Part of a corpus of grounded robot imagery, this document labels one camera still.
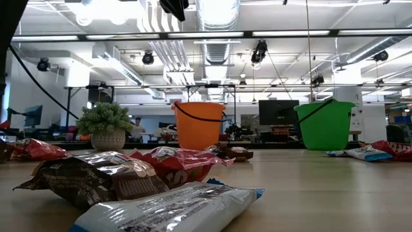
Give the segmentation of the brown PayDay candy bar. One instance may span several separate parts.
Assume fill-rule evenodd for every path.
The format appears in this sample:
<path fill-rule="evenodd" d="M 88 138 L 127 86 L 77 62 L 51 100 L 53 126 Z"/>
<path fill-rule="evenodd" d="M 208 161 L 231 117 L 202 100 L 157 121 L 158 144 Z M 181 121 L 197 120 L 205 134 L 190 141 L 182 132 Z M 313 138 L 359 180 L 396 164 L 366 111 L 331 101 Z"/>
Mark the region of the brown PayDay candy bar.
<path fill-rule="evenodd" d="M 49 189 L 80 209 L 169 190 L 152 165 L 115 151 L 47 160 L 16 188 Z"/>
<path fill-rule="evenodd" d="M 13 151 L 14 145 L 12 143 L 0 139 L 0 164 L 9 161 Z"/>
<path fill-rule="evenodd" d="M 254 157 L 254 152 L 243 147 L 231 147 L 227 148 L 226 156 L 235 162 L 246 162 Z"/>

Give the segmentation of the black overhead frame beam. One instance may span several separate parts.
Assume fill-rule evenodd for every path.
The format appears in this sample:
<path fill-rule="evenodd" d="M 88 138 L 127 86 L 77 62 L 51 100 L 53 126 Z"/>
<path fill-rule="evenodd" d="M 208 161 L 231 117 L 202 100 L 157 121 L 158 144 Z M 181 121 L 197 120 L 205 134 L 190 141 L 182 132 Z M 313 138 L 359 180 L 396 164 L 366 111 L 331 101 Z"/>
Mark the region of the black overhead frame beam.
<path fill-rule="evenodd" d="M 57 43 L 90 41 L 155 41 L 194 39 L 286 39 L 304 37 L 391 37 L 412 36 L 412 28 L 332 29 L 332 30 L 258 30 L 217 32 L 152 32 L 135 34 L 17 35 L 15 43 Z"/>

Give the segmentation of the orange plastic bucket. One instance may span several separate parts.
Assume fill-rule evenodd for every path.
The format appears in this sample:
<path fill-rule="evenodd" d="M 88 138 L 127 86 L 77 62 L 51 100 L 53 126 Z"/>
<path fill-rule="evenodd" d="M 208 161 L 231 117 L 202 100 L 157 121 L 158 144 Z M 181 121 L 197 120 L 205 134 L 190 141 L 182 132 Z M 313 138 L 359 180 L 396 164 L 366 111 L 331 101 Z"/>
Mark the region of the orange plastic bucket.
<path fill-rule="evenodd" d="M 181 148 L 204 150 L 218 143 L 225 106 L 213 102 L 175 102 L 178 143 Z"/>

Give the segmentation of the monitor on arm mount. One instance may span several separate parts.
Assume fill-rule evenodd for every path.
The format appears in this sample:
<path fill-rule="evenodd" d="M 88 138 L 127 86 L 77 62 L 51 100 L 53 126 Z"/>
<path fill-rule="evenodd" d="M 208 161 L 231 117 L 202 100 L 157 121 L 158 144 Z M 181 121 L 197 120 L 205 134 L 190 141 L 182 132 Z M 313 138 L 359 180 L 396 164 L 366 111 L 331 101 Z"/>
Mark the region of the monitor on arm mount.
<path fill-rule="evenodd" d="M 42 105 L 26 108 L 24 116 L 24 126 L 39 126 L 41 124 Z"/>

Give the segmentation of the black office chair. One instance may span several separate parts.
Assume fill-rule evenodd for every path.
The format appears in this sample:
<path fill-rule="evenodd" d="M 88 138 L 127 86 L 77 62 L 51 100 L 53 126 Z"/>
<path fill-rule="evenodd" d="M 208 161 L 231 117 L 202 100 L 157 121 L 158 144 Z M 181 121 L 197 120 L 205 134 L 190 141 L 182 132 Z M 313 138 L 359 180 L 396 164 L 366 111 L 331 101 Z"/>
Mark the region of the black office chair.
<path fill-rule="evenodd" d="M 389 142 L 412 144 L 412 130 L 406 124 L 389 124 L 386 134 Z"/>

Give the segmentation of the red Skittles candy bag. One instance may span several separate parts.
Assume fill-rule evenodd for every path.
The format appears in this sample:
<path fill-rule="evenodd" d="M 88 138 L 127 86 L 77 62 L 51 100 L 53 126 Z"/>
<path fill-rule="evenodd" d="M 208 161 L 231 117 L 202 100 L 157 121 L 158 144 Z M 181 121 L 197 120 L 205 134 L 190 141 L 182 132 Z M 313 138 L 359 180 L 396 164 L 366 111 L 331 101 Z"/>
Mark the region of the red Skittles candy bag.
<path fill-rule="evenodd" d="M 208 151 L 168 146 L 160 146 L 145 153 L 135 151 L 131 157 L 152 165 L 158 177 L 169 189 L 188 182 L 201 182 L 207 177 L 213 165 L 230 166 L 235 161 L 235 159 L 221 159 Z"/>
<path fill-rule="evenodd" d="M 371 144 L 359 143 L 363 147 L 372 147 L 378 150 L 377 155 L 372 155 L 372 158 L 366 158 L 368 162 L 392 160 L 397 162 L 412 162 L 412 144 L 403 144 L 398 142 L 388 142 L 379 140 Z"/>
<path fill-rule="evenodd" d="M 66 150 L 36 139 L 22 139 L 10 143 L 11 159 L 23 161 L 44 161 L 68 156 Z"/>

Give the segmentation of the person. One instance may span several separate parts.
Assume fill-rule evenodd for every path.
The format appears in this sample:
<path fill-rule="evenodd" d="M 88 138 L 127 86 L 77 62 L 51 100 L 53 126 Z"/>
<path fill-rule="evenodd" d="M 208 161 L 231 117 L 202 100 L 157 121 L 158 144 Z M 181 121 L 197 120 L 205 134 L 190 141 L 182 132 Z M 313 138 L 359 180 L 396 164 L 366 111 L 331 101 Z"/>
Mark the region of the person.
<path fill-rule="evenodd" d="M 142 134 L 145 133 L 145 129 L 140 124 L 141 118 L 137 117 L 135 119 L 135 123 L 133 124 L 133 128 L 130 131 L 130 138 L 134 142 L 141 142 L 142 141 Z"/>

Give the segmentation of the green plastic bucket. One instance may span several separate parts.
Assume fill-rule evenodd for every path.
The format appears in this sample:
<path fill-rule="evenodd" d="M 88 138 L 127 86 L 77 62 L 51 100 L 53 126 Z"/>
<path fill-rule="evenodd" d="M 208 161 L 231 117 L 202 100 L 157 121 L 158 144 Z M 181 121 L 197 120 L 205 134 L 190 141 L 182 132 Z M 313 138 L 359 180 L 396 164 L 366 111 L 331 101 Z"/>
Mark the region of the green plastic bucket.
<path fill-rule="evenodd" d="M 348 145 L 352 102 L 328 99 L 296 106 L 303 144 L 309 150 L 342 150 Z"/>

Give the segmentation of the black computer monitor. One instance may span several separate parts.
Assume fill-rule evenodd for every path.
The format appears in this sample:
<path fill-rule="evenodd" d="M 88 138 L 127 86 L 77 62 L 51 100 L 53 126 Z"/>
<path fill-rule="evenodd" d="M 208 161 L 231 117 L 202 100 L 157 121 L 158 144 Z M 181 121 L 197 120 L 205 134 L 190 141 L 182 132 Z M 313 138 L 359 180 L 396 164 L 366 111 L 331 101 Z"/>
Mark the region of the black computer monitor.
<path fill-rule="evenodd" d="M 260 125 L 295 125 L 298 122 L 294 100 L 261 100 L 259 101 Z"/>

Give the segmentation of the silver ceiling air duct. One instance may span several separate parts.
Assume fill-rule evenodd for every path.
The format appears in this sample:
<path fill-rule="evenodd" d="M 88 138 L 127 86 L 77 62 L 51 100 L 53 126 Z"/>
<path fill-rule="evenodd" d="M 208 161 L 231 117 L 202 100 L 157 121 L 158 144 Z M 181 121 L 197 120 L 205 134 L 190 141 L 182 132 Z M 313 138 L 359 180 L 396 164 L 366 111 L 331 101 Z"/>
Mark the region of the silver ceiling air duct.
<path fill-rule="evenodd" d="M 241 0 L 196 0 L 198 29 L 203 32 L 237 29 Z M 201 46 L 209 84 L 221 85 L 228 74 L 232 45 L 227 39 L 205 40 Z"/>

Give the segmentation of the artificial green potted plant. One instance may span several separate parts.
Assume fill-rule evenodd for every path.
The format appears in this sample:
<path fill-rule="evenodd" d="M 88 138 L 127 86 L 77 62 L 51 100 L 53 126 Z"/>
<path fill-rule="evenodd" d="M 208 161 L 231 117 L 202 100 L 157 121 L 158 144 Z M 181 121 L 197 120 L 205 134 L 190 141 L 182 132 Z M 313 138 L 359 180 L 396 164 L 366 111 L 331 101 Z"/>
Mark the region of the artificial green potted plant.
<path fill-rule="evenodd" d="M 127 108 L 117 103 L 98 102 L 92 108 L 82 109 L 77 119 L 78 132 L 90 136 L 92 147 L 97 151 L 118 151 L 126 143 L 126 132 L 133 129 Z"/>

